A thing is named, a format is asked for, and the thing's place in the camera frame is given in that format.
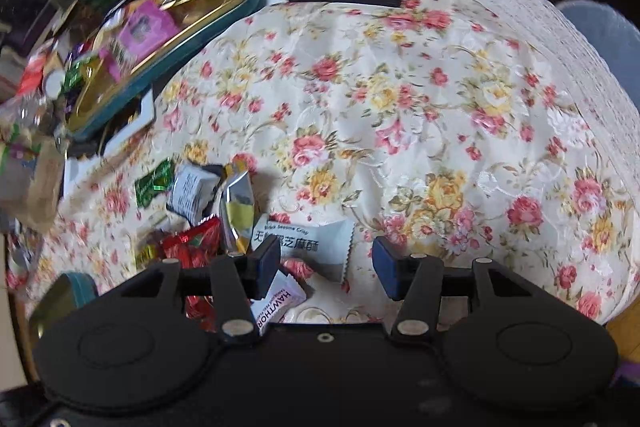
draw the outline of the red candy wrapper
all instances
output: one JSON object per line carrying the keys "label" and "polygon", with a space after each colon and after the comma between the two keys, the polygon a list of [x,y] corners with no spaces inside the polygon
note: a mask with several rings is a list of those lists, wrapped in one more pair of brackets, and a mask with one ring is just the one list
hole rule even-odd
{"label": "red candy wrapper", "polygon": [[[202,268],[218,254],[220,248],[220,220],[216,216],[197,227],[167,237],[160,243],[168,258],[180,260],[183,268]],[[202,321],[212,312],[204,297],[188,296],[185,313],[190,319]]]}

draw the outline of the silver candy wrapper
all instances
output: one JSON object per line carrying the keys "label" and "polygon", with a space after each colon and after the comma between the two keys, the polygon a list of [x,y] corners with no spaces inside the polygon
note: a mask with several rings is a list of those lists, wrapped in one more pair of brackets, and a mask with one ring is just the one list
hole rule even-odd
{"label": "silver candy wrapper", "polygon": [[280,239],[283,259],[297,257],[325,279],[339,283],[344,281],[353,236],[352,221],[302,227],[270,221],[267,214],[262,214],[254,226],[252,248],[255,250],[268,235],[276,235]]}
{"label": "silver candy wrapper", "polygon": [[287,310],[306,301],[306,294],[292,275],[285,275],[278,270],[267,292],[267,296],[253,301],[251,311],[260,334],[269,322],[278,322]]}

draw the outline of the wooden floor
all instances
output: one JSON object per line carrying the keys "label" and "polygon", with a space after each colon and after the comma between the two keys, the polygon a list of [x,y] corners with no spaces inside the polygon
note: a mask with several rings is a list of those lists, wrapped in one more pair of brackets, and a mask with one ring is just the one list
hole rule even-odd
{"label": "wooden floor", "polygon": [[640,299],[607,325],[620,357],[640,363]]}

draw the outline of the gold tray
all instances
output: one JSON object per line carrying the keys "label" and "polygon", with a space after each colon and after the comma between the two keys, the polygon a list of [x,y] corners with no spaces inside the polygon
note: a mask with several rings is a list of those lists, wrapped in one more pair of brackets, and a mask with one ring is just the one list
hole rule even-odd
{"label": "gold tray", "polygon": [[67,118],[66,126],[73,134],[84,128],[101,108],[114,96],[126,89],[129,84],[170,51],[180,46],[184,41],[194,36],[234,8],[240,6],[245,0],[174,0],[162,4],[162,10],[168,10],[174,17],[178,27],[188,25],[175,37],[143,59],[131,71],[131,73],[119,82],[106,71],[106,67],[100,64],[94,76],[87,81],[76,102],[76,107]]}

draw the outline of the white candy wrapper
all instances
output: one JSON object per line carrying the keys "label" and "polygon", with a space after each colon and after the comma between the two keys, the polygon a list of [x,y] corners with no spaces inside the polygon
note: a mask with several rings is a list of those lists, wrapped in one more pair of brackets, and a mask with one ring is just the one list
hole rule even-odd
{"label": "white candy wrapper", "polygon": [[251,246],[255,250],[268,235],[280,239],[283,259],[297,257],[331,282],[342,283],[351,250],[353,221],[337,221],[321,227],[302,227],[269,221],[262,214],[254,226]]}
{"label": "white candy wrapper", "polygon": [[194,227],[202,219],[219,181],[220,176],[195,165],[178,166],[167,209],[185,217]]}
{"label": "white candy wrapper", "polygon": [[259,301],[252,301],[251,311],[260,334],[269,322],[278,322],[287,310],[306,301],[305,291],[292,275],[285,275],[278,270],[267,292],[267,296]]}

